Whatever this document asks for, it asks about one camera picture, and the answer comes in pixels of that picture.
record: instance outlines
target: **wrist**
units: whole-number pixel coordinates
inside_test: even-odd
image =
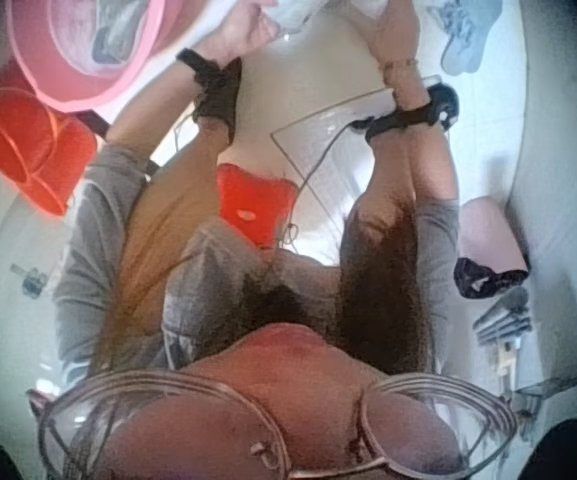
[[[216,62],[222,70],[234,60],[228,53],[228,49],[225,48],[224,43],[214,35],[204,38],[193,50],[206,60]]]
[[[430,103],[430,95],[416,66],[393,71],[384,80],[392,88],[397,108],[415,110]]]

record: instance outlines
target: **bracelet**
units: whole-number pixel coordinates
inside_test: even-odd
[[[405,71],[410,67],[416,67],[417,65],[419,65],[419,61],[416,58],[406,58],[403,60],[386,62],[382,67],[379,67],[379,70],[381,70],[384,83],[388,84],[388,79],[393,72],[399,74],[402,71]]]

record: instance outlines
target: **red object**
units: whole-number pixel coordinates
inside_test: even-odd
[[[299,190],[288,180],[268,180],[236,165],[217,169],[220,216],[259,248],[277,246],[279,229],[290,218]]]
[[[86,165],[97,153],[97,139],[76,118],[66,117],[48,156],[19,190],[33,204],[53,215],[63,216],[68,201],[83,176]]]
[[[0,172],[32,203],[64,215],[96,152],[95,135],[42,104],[14,62],[0,70]]]

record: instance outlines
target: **hand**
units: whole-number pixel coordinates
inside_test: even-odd
[[[419,18],[412,0],[389,0],[377,20],[364,15],[349,1],[344,2],[339,13],[366,39],[370,52],[382,67],[417,56]]]
[[[277,0],[239,0],[217,30],[195,50],[223,68],[235,58],[260,49],[279,34],[279,25],[262,10],[276,5]]]

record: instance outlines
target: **eyeglass frame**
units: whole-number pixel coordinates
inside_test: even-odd
[[[467,389],[471,393],[478,394],[480,397],[483,397],[491,404],[494,404],[499,412],[505,414],[505,428],[507,430],[506,439],[491,455],[489,455],[483,461],[479,462],[476,466],[468,467],[464,470],[452,474],[434,475],[421,473],[397,463],[397,461],[390,458],[390,456],[382,450],[379,441],[372,432],[370,422],[367,418],[366,397],[371,392],[389,390],[393,387],[397,387],[398,385],[405,384],[407,381],[415,380],[431,383],[437,382],[437,384],[441,382],[444,384],[451,384],[453,387]],[[46,436],[49,433],[52,434],[54,440],[57,442],[57,445],[61,448],[64,455],[68,457],[70,461],[73,461],[75,464],[77,463],[74,460],[72,453],[70,452],[70,448],[65,444],[61,438],[61,435],[56,431],[56,428],[54,428],[55,425],[53,417],[56,415],[55,412],[58,414],[60,411],[64,411],[72,405],[75,405],[78,400],[81,400],[79,397],[93,397],[98,390],[103,391],[112,388],[125,388],[127,384],[132,382],[138,382],[138,384],[142,387],[144,383],[152,383],[154,387],[161,389],[161,393],[164,394],[170,392],[170,390],[167,389],[172,387],[179,389],[178,391],[180,393],[183,391],[199,391],[203,394],[224,397],[226,400],[239,403],[240,406],[243,406],[248,411],[254,413],[256,417],[261,420],[263,426],[272,435],[273,445],[271,445],[271,448],[273,450],[277,450],[273,451],[273,454],[278,459],[278,464],[276,466],[269,466],[267,459],[263,458],[263,455],[268,447],[262,448],[263,445],[261,445],[261,442],[251,447],[251,454],[260,456],[264,465],[269,470],[275,470],[279,468],[280,470],[277,472],[278,480],[345,478],[351,475],[357,475],[377,470],[395,472],[413,480],[462,480],[480,472],[486,466],[492,463],[495,458],[497,458],[506,449],[518,430],[517,418],[508,404],[501,398],[495,397],[490,392],[487,392],[486,390],[483,390],[476,385],[454,377],[446,377],[430,373],[407,373],[394,375],[377,381],[366,387],[362,391],[361,397],[358,400],[359,415],[357,415],[356,419],[357,439],[354,442],[357,442],[358,446],[363,447],[363,449],[369,453],[371,457],[370,461],[353,467],[334,470],[293,470],[291,466],[290,455],[286,447],[284,436],[281,433],[281,429],[277,425],[277,422],[272,417],[272,415],[257,401],[246,397],[225,383],[217,382],[210,378],[195,374],[171,370],[131,370],[121,373],[106,373],[97,375],[85,380],[83,383],[66,392],[55,401],[46,403],[42,415],[39,418],[38,440],[39,453],[49,474],[55,476],[56,478],[63,478],[63,474],[54,467],[52,461],[50,460],[50,454],[48,453],[46,445]],[[488,429],[489,428],[486,428],[481,432],[478,440],[475,442],[475,446],[470,449],[470,454],[472,454],[472,452],[478,446],[480,440],[483,438]],[[257,447],[257,451],[253,452],[252,450],[255,447]],[[88,468],[82,468],[80,465],[76,465],[76,468],[86,475],[89,473]]]

